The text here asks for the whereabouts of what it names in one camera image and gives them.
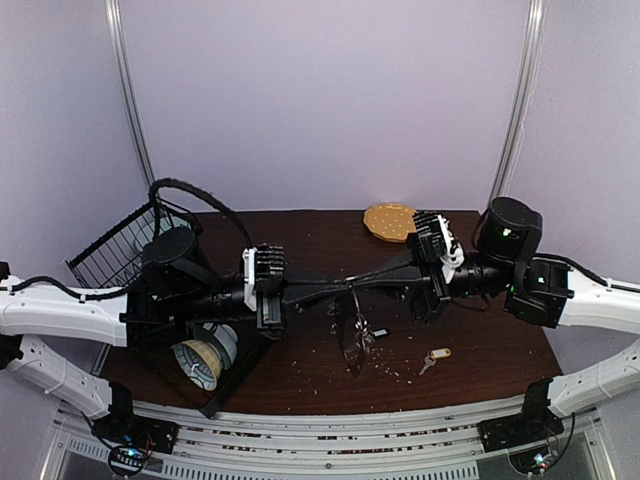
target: wire basket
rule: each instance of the wire basket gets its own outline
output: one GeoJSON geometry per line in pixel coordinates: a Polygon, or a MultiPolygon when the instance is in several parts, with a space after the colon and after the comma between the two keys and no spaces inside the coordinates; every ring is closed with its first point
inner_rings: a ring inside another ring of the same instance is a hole
{"type": "MultiPolygon", "coordinates": [[[[196,235],[202,232],[188,210],[167,201],[159,204],[160,233],[180,226],[192,228],[196,235]]],[[[153,239],[154,225],[153,205],[147,203],[67,261],[67,266],[84,288],[128,287],[140,275],[142,249],[153,239]]]]}

